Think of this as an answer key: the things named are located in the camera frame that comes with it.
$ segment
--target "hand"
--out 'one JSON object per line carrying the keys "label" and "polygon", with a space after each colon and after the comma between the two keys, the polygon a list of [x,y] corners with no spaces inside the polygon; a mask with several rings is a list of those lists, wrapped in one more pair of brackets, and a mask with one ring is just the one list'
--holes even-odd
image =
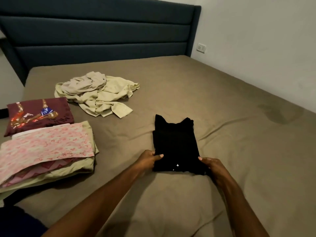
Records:
{"label": "hand", "polygon": [[199,160],[206,164],[211,170],[215,184],[221,189],[223,189],[228,183],[235,182],[233,177],[219,159],[199,157]]}
{"label": "hand", "polygon": [[134,163],[134,166],[136,166],[141,173],[144,173],[147,170],[152,170],[155,161],[160,160],[162,157],[163,154],[155,155],[155,151],[145,150]]}

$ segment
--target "dark blue upholstered headboard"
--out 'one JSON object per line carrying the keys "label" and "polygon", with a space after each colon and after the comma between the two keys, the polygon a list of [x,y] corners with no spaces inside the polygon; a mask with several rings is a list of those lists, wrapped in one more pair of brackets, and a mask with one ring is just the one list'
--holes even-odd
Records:
{"label": "dark blue upholstered headboard", "polygon": [[200,12],[157,0],[0,0],[0,46],[22,83],[37,66],[191,56]]}

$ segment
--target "folded maroon shirt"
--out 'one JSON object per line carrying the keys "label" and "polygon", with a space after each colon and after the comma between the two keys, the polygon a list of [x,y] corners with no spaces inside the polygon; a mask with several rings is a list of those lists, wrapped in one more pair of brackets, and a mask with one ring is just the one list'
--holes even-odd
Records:
{"label": "folded maroon shirt", "polygon": [[27,100],[7,105],[10,122],[4,136],[32,129],[74,123],[66,97]]}

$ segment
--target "forearm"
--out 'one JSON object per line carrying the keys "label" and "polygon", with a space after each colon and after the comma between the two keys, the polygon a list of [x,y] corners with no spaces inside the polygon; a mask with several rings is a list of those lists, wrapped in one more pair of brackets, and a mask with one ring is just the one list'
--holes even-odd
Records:
{"label": "forearm", "polygon": [[227,180],[223,192],[227,202],[229,220],[236,237],[269,237],[233,178]]}
{"label": "forearm", "polygon": [[74,207],[43,236],[95,236],[140,173],[136,165],[130,166]]}

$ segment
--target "brown fitted sheet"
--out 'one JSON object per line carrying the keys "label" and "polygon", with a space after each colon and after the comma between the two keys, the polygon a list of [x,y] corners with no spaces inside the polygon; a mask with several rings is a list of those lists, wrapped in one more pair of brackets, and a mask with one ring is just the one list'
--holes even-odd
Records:
{"label": "brown fitted sheet", "polygon": [[[18,206],[52,225],[98,187],[153,149],[155,114],[194,120],[200,155],[219,158],[271,236],[314,236],[316,114],[187,56],[33,68],[24,100],[54,97],[55,84],[99,71],[140,83],[134,111],[119,119],[86,114],[100,153],[93,174],[74,176]],[[151,173],[139,179],[101,236],[231,236],[225,205],[209,177]]]}

